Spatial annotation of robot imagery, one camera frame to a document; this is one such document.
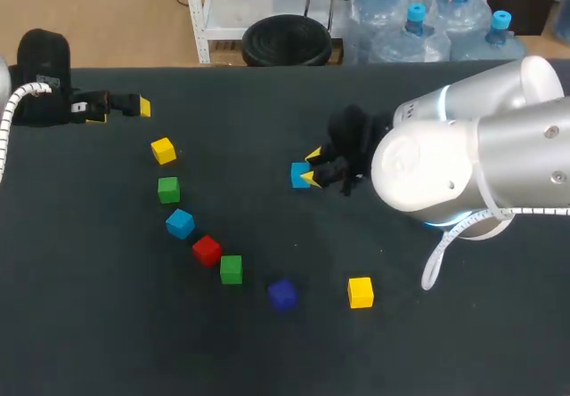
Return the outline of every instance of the red cube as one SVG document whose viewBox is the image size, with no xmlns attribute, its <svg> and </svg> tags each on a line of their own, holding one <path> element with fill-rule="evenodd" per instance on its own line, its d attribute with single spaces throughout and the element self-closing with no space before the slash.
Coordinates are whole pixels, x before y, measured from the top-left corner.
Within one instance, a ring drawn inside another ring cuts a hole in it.
<svg viewBox="0 0 570 396">
<path fill-rule="evenodd" d="M 222 258 L 222 248 L 210 236 L 204 236 L 192 247 L 196 258 L 206 267 L 213 267 Z"/>
</svg>

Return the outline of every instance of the blue cube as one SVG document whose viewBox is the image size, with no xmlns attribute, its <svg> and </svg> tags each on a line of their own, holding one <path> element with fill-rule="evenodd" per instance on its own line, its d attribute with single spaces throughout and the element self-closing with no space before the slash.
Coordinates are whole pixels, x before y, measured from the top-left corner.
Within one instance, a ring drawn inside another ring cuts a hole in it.
<svg viewBox="0 0 570 396">
<path fill-rule="evenodd" d="M 297 305 L 297 291 L 293 284 L 286 279 L 271 284 L 267 288 L 267 294 L 278 311 L 291 310 Z"/>
<path fill-rule="evenodd" d="M 311 165 L 306 162 L 293 162 L 291 164 L 291 186 L 294 189 L 309 189 L 311 184 L 301 178 L 301 174 L 311 171 Z"/>
<path fill-rule="evenodd" d="M 167 230 L 176 238 L 187 238 L 194 228 L 194 217 L 182 209 L 176 209 L 167 219 Z"/>
</svg>

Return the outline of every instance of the floor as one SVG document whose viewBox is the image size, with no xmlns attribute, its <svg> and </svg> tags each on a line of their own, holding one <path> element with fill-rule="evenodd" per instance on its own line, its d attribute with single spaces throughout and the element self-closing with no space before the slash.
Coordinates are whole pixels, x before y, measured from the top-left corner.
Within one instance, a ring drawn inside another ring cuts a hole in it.
<svg viewBox="0 0 570 396">
<path fill-rule="evenodd" d="M 175 0 L 0 0 L 0 20 L 0 53 L 9 63 L 21 36 L 40 27 L 68 38 L 73 67 L 199 65 L 190 13 Z M 570 59 L 551 23 L 524 41 L 530 53 Z"/>
</svg>

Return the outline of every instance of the plastic water jug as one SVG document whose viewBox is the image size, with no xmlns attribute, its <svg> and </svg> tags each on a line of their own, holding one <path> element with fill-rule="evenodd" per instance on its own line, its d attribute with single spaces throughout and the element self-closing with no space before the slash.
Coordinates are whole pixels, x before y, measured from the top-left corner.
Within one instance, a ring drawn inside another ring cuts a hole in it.
<svg viewBox="0 0 570 396">
<path fill-rule="evenodd" d="M 497 11 L 491 29 L 477 31 L 452 44 L 452 61 L 518 60 L 526 55 L 525 45 L 509 32 L 510 13 Z"/>
<path fill-rule="evenodd" d="M 424 4 L 411 4 L 403 28 L 393 28 L 374 39 L 370 62 L 448 61 L 451 50 L 449 38 L 445 33 L 424 25 L 425 17 Z"/>
<path fill-rule="evenodd" d="M 347 65 L 365 64 L 372 39 L 391 26 L 405 21 L 408 0 L 354 0 L 344 38 Z"/>
<path fill-rule="evenodd" d="M 487 30 L 491 8 L 484 0 L 436 0 L 427 21 L 445 31 L 454 42 L 478 29 Z"/>
</svg>

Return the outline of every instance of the cube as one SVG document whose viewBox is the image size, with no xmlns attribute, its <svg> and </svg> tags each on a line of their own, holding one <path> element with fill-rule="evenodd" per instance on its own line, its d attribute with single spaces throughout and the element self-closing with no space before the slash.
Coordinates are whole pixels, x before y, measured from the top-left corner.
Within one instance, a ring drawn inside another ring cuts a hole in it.
<svg viewBox="0 0 570 396">
<path fill-rule="evenodd" d="M 224 255 L 220 261 L 220 278 L 224 285 L 241 285 L 243 269 L 240 255 Z"/>
<path fill-rule="evenodd" d="M 311 171 L 311 165 L 306 162 L 293 162 L 291 164 L 291 186 L 294 189 L 309 189 L 311 184 L 301 178 L 302 174 Z"/>
<path fill-rule="evenodd" d="M 176 238 L 187 238 L 195 227 L 194 217 L 182 209 L 176 209 L 167 219 L 167 230 Z"/>
<path fill-rule="evenodd" d="M 194 255 L 196 255 L 196 258 L 198 258 L 198 261 L 206 267 L 212 267 L 218 264 L 222 257 L 222 248 L 208 235 L 196 242 L 192 247 L 192 251 Z"/>
<path fill-rule="evenodd" d="M 175 176 L 169 178 L 159 178 L 159 199 L 160 203 L 177 203 L 180 201 L 180 185 Z"/>
<path fill-rule="evenodd" d="M 371 278 L 351 278 L 348 280 L 348 302 L 351 309 L 365 309 L 374 303 Z"/>
<path fill-rule="evenodd" d="M 176 159 L 175 146 L 168 138 L 162 138 L 151 144 L 152 154 L 157 161 L 164 165 L 165 163 L 172 162 Z"/>
<path fill-rule="evenodd" d="M 267 294 L 279 312 L 291 310 L 297 305 L 297 291 L 293 284 L 286 279 L 271 284 L 267 288 Z"/>
</svg>

